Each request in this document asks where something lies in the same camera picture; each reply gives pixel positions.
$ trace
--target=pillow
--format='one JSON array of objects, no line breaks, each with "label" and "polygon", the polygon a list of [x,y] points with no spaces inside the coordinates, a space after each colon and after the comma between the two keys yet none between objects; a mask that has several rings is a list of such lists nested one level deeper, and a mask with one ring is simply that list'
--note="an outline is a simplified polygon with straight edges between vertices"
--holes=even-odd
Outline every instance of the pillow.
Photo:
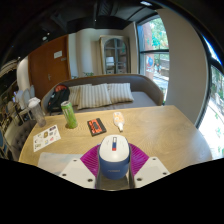
[{"label": "pillow", "polygon": [[112,103],[134,101],[130,83],[110,83],[107,86]]},{"label": "pillow", "polygon": [[79,104],[80,86],[68,87],[70,90],[68,101],[71,102],[72,106],[76,106]]},{"label": "pillow", "polygon": [[78,110],[82,108],[101,107],[112,104],[107,90],[107,84],[96,86],[80,86]]}]

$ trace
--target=white wall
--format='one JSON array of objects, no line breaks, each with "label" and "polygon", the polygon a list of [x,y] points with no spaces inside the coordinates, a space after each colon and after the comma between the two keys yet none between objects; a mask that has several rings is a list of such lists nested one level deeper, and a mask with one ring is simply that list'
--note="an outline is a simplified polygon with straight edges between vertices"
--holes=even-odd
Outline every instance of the white wall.
[{"label": "white wall", "polygon": [[68,35],[68,53],[69,53],[69,62],[70,62],[70,72],[72,78],[78,76],[77,69],[77,58],[76,58],[76,33]]},{"label": "white wall", "polygon": [[138,43],[137,43],[137,31],[136,24],[131,23],[125,29],[122,30],[122,36],[129,37],[130,56],[131,56],[131,73],[138,74]]},{"label": "white wall", "polygon": [[76,52],[79,77],[83,76],[83,72],[93,72],[95,75],[102,75],[99,45],[100,35],[121,36],[122,34],[121,30],[108,29],[95,30],[89,28],[78,31],[76,33],[76,48],[72,49],[74,46],[70,45],[69,52]]},{"label": "white wall", "polygon": [[169,9],[158,9],[163,20],[170,54],[166,105],[175,105],[191,122],[200,116],[208,80],[204,47],[193,27]]},{"label": "white wall", "polygon": [[28,56],[25,57],[22,61],[20,61],[17,65],[16,75],[19,90],[24,91],[25,89],[30,88],[28,73]]}]

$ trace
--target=window frame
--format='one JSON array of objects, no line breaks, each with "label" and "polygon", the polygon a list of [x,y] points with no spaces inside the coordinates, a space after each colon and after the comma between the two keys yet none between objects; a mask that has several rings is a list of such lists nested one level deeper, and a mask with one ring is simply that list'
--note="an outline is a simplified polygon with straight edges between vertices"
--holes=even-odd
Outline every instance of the window frame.
[{"label": "window frame", "polygon": [[205,49],[205,54],[206,54],[206,59],[207,59],[207,69],[208,69],[208,82],[207,82],[207,91],[206,91],[206,94],[205,94],[205,102],[202,105],[201,114],[199,115],[199,118],[195,123],[195,127],[197,129],[199,129],[199,127],[200,127],[200,125],[201,125],[201,123],[204,119],[204,116],[206,114],[206,111],[207,111],[207,108],[208,108],[208,103],[209,103],[209,100],[210,100],[210,97],[211,97],[211,87],[212,87],[212,69],[211,69],[211,67],[213,66],[215,69],[217,69],[223,77],[224,77],[224,69],[223,69],[222,65],[216,59],[214,59],[212,57],[212,54],[209,50],[209,47],[208,47],[204,37],[202,36],[202,34],[198,30],[196,30],[196,32],[197,32],[197,34],[198,34],[198,36],[199,36],[199,38],[202,42],[202,45]]},{"label": "window frame", "polygon": [[150,21],[152,21],[152,20],[154,20],[154,19],[158,19],[158,18],[160,18],[161,19],[161,17],[159,16],[159,14],[157,13],[156,15],[153,15],[153,16],[150,16],[150,17],[148,17],[148,18],[146,18],[146,19],[143,19],[143,20],[140,20],[138,23],[136,23],[136,33],[137,33],[137,37],[138,37],[138,60],[139,60],[139,66],[138,66],[138,73],[140,74],[140,57],[141,57],[141,54],[168,54],[169,53],[169,49],[157,49],[157,50],[147,50],[147,51],[140,51],[140,41],[139,41],[139,32],[138,32],[138,26],[141,26],[141,25],[143,25],[143,24],[145,24],[145,23],[147,23],[147,22],[150,22]]}]

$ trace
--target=card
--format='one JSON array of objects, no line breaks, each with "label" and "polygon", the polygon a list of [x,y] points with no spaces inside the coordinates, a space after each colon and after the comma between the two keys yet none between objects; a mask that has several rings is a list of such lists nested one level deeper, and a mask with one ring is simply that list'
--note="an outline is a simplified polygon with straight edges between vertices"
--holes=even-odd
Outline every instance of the card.
[{"label": "card", "polygon": [[50,127],[41,133],[33,136],[34,152],[50,145],[51,143],[61,139],[57,125]]},{"label": "card", "polygon": [[92,136],[99,135],[107,131],[100,118],[87,121],[87,124]]}]

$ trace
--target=computer mouse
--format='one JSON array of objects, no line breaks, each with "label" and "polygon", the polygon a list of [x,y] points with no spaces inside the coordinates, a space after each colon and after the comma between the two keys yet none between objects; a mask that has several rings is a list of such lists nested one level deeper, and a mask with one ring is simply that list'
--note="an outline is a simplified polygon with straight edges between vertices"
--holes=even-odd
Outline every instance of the computer mouse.
[{"label": "computer mouse", "polygon": [[100,171],[112,180],[124,177],[129,168],[130,148],[128,141],[121,135],[105,137],[99,148]]}]

